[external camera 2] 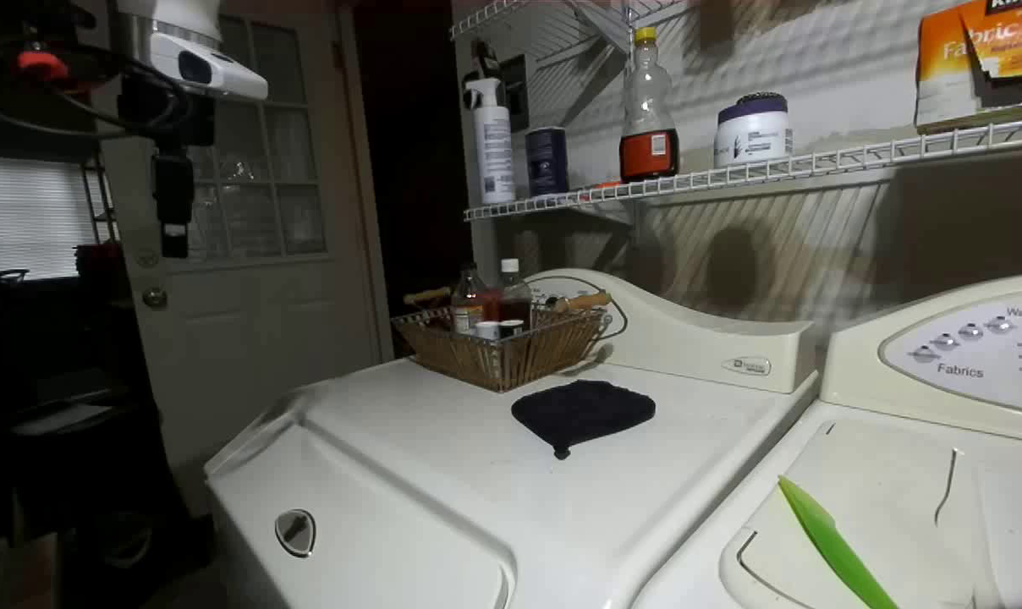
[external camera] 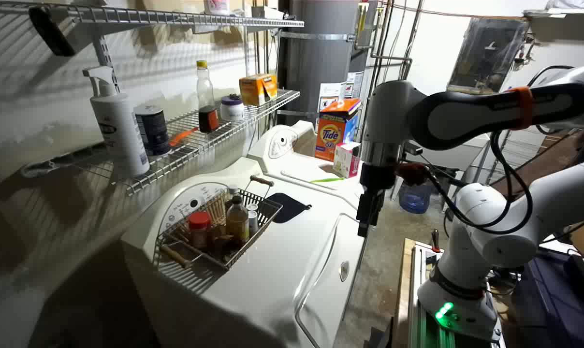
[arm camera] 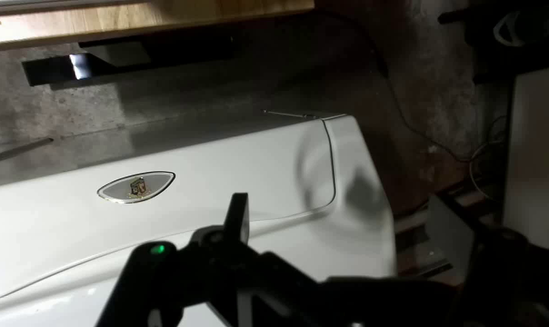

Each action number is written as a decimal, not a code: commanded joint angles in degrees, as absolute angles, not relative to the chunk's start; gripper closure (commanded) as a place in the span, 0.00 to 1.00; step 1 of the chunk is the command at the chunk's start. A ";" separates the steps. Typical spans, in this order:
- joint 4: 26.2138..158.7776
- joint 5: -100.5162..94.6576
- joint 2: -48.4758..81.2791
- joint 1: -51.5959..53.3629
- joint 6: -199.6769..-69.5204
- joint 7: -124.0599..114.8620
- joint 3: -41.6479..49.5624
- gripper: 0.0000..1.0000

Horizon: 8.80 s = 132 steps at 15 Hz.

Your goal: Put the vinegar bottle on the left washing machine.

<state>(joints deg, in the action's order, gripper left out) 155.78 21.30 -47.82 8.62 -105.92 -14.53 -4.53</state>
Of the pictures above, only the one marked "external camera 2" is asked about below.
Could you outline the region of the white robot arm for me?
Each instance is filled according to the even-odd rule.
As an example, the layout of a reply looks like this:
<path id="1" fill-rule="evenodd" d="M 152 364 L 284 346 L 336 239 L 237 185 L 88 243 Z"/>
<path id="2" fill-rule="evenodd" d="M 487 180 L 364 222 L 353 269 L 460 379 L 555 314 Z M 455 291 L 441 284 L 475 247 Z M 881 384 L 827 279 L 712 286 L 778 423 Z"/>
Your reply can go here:
<path id="1" fill-rule="evenodd" d="M 265 101 L 268 79 L 222 49 L 220 0 L 109 0 L 113 44 L 134 70 L 119 116 L 157 141 L 152 198 L 160 250 L 190 253 L 197 145 L 214 141 L 220 97 Z"/>

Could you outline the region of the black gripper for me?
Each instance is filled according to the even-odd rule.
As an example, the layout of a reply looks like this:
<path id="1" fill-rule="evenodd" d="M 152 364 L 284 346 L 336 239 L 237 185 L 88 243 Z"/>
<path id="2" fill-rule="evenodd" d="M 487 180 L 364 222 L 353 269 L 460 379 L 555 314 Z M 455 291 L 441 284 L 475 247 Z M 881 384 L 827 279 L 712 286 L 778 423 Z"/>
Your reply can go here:
<path id="1" fill-rule="evenodd" d="M 190 253 L 197 198 L 197 169 L 190 153 L 214 141 L 217 101 L 170 83 L 147 83 L 146 79 L 125 79 L 119 116 L 131 120 L 140 135 L 157 141 L 152 198 L 160 247 L 164 256 L 184 260 Z"/>

